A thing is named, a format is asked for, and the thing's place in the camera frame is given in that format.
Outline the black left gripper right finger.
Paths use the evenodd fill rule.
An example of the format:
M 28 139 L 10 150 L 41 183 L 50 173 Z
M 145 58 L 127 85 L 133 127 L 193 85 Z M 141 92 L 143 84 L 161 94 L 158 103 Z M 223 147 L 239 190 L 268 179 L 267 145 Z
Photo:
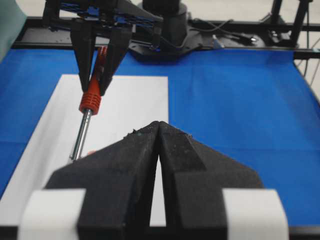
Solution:
M 262 189 L 257 172 L 160 122 L 166 226 L 177 240 L 226 240 L 224 188 Z

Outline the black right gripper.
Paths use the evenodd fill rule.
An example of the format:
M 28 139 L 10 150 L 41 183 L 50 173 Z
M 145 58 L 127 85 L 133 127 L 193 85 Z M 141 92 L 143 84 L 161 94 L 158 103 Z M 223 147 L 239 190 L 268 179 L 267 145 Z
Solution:
M 161 32 L 163 18 L 133 4 L 130 0 L 46 0 L 43 25 L 70 31 L 78 75 L 83 92 L 89 88 L 96 34 L 90 23 L 73 23 L 60 17 L 60 11 L 76 14 L 80 19 L 112 27 L 117 23 L 137 25 Z M 120 63 L 124 59 L 132 38 L 132 27 L 114 28 L 111 31 L 103 73 L 99 80 L 100 95 L 104 96 Z

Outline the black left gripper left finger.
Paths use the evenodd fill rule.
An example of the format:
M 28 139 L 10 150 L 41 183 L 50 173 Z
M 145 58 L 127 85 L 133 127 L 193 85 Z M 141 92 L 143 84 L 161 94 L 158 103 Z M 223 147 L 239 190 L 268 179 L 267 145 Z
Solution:
M 81 240 L 139 240 L 149 227 L 159 154 L 159 122 L 56 170 L 46 189 L 85 189 Z

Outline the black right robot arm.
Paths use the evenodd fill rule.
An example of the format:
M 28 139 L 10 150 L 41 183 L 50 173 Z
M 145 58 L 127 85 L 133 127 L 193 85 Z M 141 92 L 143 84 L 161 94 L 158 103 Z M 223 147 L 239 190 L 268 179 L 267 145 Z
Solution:
M 182 6 L 179 0 L 144 0 L 141 5 L 130 0 L 47 0 L 42 22 L 52 31 L 69 31 L 83 92 L 89 89 L 96 38 L 109 40 L 98 81 L 104 96 L 131 43 L 152 50 L 183 47 L 186 33 L 179 32 L 177 41 L 167 34 L 168 18 L 176 17 Z

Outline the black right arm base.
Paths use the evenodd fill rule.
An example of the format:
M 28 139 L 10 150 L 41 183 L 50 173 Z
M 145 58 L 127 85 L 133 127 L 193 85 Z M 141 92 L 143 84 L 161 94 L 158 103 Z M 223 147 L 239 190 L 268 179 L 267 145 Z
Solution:
M 195 51 L 232 48 L 290 50 L 297 45 L 290 29 L 276 29 L 275 26 L 260 23 L 237 23 L 232 19 L 214 23 L 195 18 L 188 21 L 186 36 L 181 43 L 175 45 L 163 38 L 156 49 L 132 43 L 129 52 L 143 61 L 174 60 Z

